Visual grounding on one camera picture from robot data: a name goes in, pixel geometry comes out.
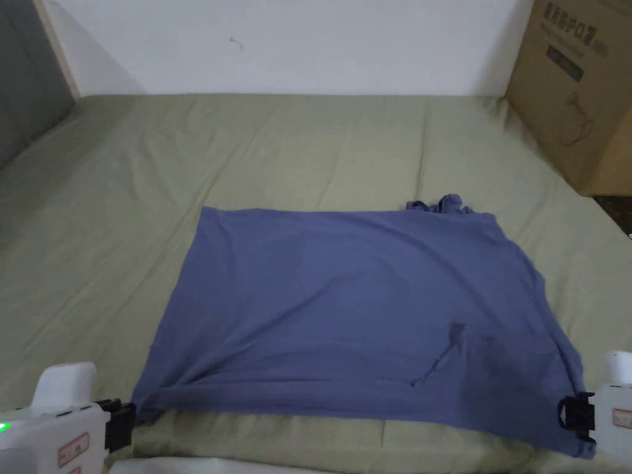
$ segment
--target dark floor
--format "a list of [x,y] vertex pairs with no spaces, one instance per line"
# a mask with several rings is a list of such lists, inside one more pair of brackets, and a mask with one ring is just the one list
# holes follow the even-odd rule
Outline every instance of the dark floor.
[[632,234],[632,197],[596,196],[595,201],[626,235]]

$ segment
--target blue cloth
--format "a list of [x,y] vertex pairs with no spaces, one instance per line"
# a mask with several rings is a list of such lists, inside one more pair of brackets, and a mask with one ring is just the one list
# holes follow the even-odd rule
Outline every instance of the blue cloth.
[[419,420],[582,458],[544,280],[456,195],[393,212],[204,208],[133,395],[165,410]]

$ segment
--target cardboard box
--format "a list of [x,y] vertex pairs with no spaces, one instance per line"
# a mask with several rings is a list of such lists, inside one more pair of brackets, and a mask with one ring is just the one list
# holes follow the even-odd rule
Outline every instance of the cardboard box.
[[632,195],[632,0],[535,0],[507,98],[584,195]]

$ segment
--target white wall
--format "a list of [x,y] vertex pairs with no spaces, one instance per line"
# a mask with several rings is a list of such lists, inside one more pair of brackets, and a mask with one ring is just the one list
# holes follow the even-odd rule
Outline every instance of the white wall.
[[82,95],[462,95],[504,93],[532,0],[44,2]]

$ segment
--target bed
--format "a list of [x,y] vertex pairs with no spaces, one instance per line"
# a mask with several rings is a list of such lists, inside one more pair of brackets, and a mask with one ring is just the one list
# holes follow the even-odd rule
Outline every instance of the bed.
[[[543,158],[504,99],[292,95],[80,100],[0,171],[0,401],[30,402],[49,365],[97,365],[96,398],[128,399],[203,205],[393,210],[458,193],[490,212],[547,280],[583,357],[632,350],[632,247]],[[621,469],[442,425],[175,413],[133,456],[221,456],[366,472]]]

